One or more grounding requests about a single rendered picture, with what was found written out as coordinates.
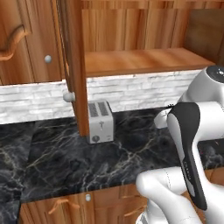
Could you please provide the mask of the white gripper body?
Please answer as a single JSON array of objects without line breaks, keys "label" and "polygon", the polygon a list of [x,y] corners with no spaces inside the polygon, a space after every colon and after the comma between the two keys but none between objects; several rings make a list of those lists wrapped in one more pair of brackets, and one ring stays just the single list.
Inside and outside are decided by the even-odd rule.
[{"label": "white gripper body", "polygon": [[167,127],[167,116],[171,110],[169,108],[162,110],[154,118],[154,123],[158,129]]}]

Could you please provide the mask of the wooden base cabinet door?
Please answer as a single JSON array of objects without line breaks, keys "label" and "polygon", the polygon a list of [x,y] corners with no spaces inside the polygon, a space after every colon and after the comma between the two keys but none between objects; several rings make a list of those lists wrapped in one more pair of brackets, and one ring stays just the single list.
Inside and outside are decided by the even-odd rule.
[{"label": "wooden base cabinet door", "polygon": [[[86,194],[90,193],[71,194],[23,203],[19,218],[22,224],[95,224],[94,202],[92,196],[91,201],[86,201]],[[79,205],[80,209],[62,204],[54,213],[48,214],[53,203],[59,199],[69,199],[72,203]]]},{"label": "wooden base cabinet door", "polygon": [[94,192],[95,224],[136,224],[135,213],[125,214],[147,205],[147,199],[139,194],[134,184],[110,187]]}]

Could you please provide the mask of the silver two-slot toaster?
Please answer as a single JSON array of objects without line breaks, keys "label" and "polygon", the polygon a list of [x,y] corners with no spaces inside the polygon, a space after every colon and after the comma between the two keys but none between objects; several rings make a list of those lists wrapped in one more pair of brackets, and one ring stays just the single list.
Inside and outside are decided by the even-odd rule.
[{"label": "silver two-slot toaster", "polygon": [[115,135],[115,119],[109,103],[105,100],[90,101],[88,103],[90,144],[112,142]]}]

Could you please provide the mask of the open wooden wall cabinet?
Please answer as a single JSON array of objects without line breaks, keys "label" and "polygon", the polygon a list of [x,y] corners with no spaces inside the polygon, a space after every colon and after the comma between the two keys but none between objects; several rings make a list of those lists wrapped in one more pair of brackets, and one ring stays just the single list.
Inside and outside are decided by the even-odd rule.
[{"label": "open wooden wall cabinet", "polygon": [[87,77],[224,64],[224,0],[80,0]]}]

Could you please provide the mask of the wooden wall cabinet door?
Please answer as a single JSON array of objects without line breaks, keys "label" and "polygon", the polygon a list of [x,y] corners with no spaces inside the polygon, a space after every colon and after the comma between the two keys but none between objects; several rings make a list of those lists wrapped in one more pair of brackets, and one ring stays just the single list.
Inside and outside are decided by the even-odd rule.
[{"label": "wooden wall cabinet door", "polygon": [[[0,0],[0,50],[23,25],[31,34],[17,45],[13,57],[0,61],[0,85],[60,81],[62,52],[56,0]],[[45,63],[51,55],[52,62]]]},{"label": "wooden wall cabinet door", "polygon": [[57,0],[57,10],[66,84],[75,95],[73,111],[84,137],[89,134],[89,125],[81,0]]}]

